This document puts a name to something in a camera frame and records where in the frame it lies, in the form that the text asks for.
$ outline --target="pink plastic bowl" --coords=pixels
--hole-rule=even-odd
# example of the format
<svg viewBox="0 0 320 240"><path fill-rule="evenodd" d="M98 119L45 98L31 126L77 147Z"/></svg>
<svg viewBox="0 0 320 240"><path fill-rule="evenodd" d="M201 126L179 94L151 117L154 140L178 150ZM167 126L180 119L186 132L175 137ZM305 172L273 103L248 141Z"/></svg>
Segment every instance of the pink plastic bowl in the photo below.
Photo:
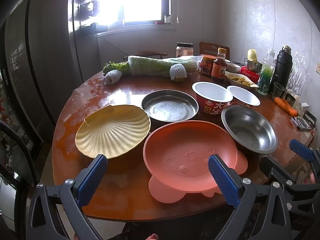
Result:
<svg viewBox="0 0 320 240"><path fill-rule="evenodd" d="M160 127L150 134L143 148L143 159L152 177L151 195L164 203L173 203L186 193L212 197L220 190L208 170L208 159L218 154L228 167L243 173L246 159L232 137L219 126L203 121L183 121Z"/></svg>
<svg viewBox="0 0 320 240"><path fill-rule="evenodd" d="M221 114L233 98L227 89L214 83L197 82L192 89L196 92L199 110L206 114Z"/></svg>
<svg viewBox="0 0 320 240"><path fill-rule="evenodd" d="M260 105L260 100L254 94L244 88L228 86L227 89L231 95L233 95L231 105L243 105L251 109L254 109L256 106Z"/></svg>

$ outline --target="person's finger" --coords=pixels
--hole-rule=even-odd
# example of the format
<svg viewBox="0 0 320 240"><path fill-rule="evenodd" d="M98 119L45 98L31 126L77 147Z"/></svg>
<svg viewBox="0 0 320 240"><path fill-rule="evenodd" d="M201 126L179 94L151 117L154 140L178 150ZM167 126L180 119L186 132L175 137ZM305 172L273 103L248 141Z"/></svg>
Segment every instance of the person's finger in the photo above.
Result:
<svg viewBox="0 0 320 240"><path fill-rule="evenodd" d="M315 175L313 173L310 174L310 181L312 184L316 184L316 178Z"/></svg>
<svg viewBox="0 0 320 240"><path fill-rule="evenodd" d="M146 240L158 240L159 236L157 234L152 234Z"/></svg>

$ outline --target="white jar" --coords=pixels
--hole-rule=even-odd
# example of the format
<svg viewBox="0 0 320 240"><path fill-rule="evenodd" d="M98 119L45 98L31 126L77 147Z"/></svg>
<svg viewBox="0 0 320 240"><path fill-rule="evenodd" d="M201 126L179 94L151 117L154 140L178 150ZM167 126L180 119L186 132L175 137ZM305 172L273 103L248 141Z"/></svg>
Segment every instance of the white jar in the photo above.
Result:
<svg viewBox="0 0 320 240"><path fill-rule="evenodd" d="M181 56L193 56L193 44L192 43L177 43L176 57Z"/></svg>

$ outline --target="round wooden table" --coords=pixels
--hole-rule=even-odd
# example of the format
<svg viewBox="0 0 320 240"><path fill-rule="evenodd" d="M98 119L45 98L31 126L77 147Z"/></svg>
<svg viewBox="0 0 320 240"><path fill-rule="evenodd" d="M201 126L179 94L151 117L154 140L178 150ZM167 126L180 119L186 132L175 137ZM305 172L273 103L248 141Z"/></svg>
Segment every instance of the round wooden table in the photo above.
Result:
<svg viewBox="0 0 320 240"><path fill-rule="evenodd" d="M163 77L123 76L114 85L103 85L102 72L94 75L79 88L75 89L64 106L58 119L52 145L53 178L56 185L65 179L75 178L81 169L86 168L92 159L82 155L76 148L75 135L84 121L84 117L107 105L131 104L140 106L142 99L150 92L161 89L180 90L195 97L191 86L195 82L211 79L192 73L182 83L172 82ZM297 139L307 142L305 133L297 130L289 115L280 109L271 98L257 94L261 101L255 110L263 114L275 129L279 144L272 156L286 166L295 153L289 149L289 141ZM198 113L197 120L213 122L223 127L221 115L207 116ZM151 131L161 124L152 122ZM148 182L151 177L142 158L144 142L120 157L108 160L108 171L99 184L90 204L83 207L89 217L142 221L161 220L187 216L212 209L225 202L220 194L207 198L202 194L187 194L173 204L156 201L150 194ZM242 177L250 178L254 183L263 183L266 177L258 168L260 155L240 150L247 156L248 169Z"/></svg>

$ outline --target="stainless steel plate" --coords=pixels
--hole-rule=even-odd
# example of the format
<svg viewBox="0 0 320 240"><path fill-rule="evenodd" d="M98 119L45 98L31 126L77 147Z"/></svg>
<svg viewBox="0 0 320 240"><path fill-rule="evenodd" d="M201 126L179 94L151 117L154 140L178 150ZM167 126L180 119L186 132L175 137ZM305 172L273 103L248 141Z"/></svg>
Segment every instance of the stainless steel plate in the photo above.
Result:
<svg viewBox="0 0 320 240"><path fill-rule="evenodd" d="M179 122L194 117L199 110L197 101L176 90L158 90L145 96L141 107L153 119Z"/></svg>
<svg viewBox="0 0 320 240"><path fill-rule="evenodd" d="M278 137L269 121L256 111L245 106L228 106L223 109L221 119L234 140L247 149L270 154L278 146Z"/></svg>

